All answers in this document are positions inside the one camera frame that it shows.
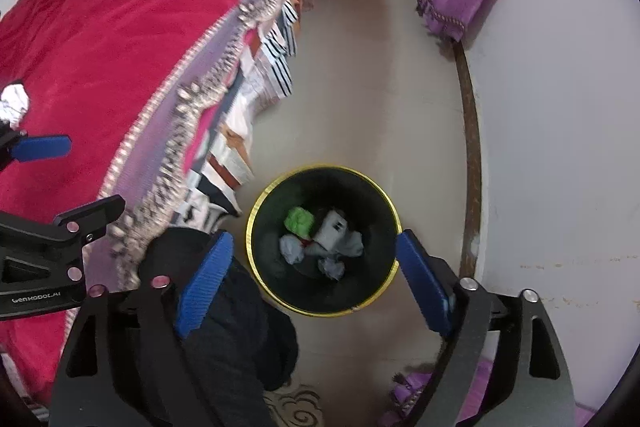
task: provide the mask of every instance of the bed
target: bed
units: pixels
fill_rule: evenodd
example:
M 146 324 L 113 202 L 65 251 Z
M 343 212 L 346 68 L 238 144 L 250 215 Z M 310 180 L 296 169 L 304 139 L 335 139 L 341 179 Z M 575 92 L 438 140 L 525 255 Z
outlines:
M 11 165 L 1 208 L 43 222 L 120 194 L 123 216 L 85 247 L 87 286 L 130 289 L 149 241 L 241 211 L 259 111 L 291 93 L 286 60 L 309 0 L 19 0 L 0 21 L 1 86 L 21 79 L 30 134 L 65 158 Z M 0 323 L 27 391 L 49 400 L 74 311 Z

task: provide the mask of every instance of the green paper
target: green paper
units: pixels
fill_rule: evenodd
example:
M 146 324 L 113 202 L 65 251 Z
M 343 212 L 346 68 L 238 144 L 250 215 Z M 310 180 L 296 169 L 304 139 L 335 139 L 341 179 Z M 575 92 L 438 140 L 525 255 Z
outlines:
M 314 225 L 314 215 L 301 206 L 296 206 L 289 211 L 284 226 L 289 232 L 302 239 L 309 239 L 311 227 Z

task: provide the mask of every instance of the black cloth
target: black cloth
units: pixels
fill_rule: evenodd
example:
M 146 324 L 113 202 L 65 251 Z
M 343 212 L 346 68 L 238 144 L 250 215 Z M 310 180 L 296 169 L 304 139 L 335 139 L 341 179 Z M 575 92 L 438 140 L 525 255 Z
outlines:
M 224 208 L 227 214 L 231 214 L 234 217 L 240 216 L 233 203 L 228 200 L 222 190 L 211 183 L 204 174 L 200 177 L 197 189 L 209 198 L 211 204 Z
M 204 232 L 167 229 L 149 245 L 138 270 L 141 284 L 168 275 L 184 288 L 211 247 L 212 237 Z M 296 331 L 287 315 L 262 300 L 236 259 L 200 328 L 182 347 L 202 396 L 225 427 L 274 426 L 262 394 L 289 379 L 298 359 Z

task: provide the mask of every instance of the white cloth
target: white cloth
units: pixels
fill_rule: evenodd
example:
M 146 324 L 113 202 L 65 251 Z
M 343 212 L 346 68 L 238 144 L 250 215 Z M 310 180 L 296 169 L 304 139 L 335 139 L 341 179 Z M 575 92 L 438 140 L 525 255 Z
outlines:
M 29 110 L 29 97 L 22 84 L 9 84 L 0 94 L 0 120 L 6 120 L 12 129 L 20 125 Z

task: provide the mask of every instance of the metal screw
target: metal screw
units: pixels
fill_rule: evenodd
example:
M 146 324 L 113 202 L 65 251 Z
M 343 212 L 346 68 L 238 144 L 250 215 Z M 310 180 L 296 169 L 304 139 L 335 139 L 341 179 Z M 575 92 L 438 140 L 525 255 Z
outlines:
M 538 302 L 538 294 L 535 293 L 533 290 L 524 290 L 524 292 L 522 292 L 522 296 L 525 298 L 526 301 L 529 302 Z
M 94 284 L 93 286 L 91 286 L 91 288 L 89 288 L 89 296 L 91 296 L 91 297 L 99 297 L 100 295 L 102 295 L 106 291 L 107 291 L 106 286 L 104 286 L 102 284 Z
M 75 266 L 72 266 L 71 268 L 69 268 L 66 271 L 66 275 L 72 281 L 79 281 L 82 279 L 82 271 L 79 268 L 76 268 Z
M 460 286 L 462 286 L 465 290 L 469 290 L 474 292 L 478 289 L 478 281 L 472 279 L 471 277 L 463 277 L 460 279 Z
M 156 275 L 151 280 L 151 286 L 153 286 L 153 288 L 156 288 L 156 289 L 166 288 L 170 284 L 171 284 L 171 279 L 167 275 Z

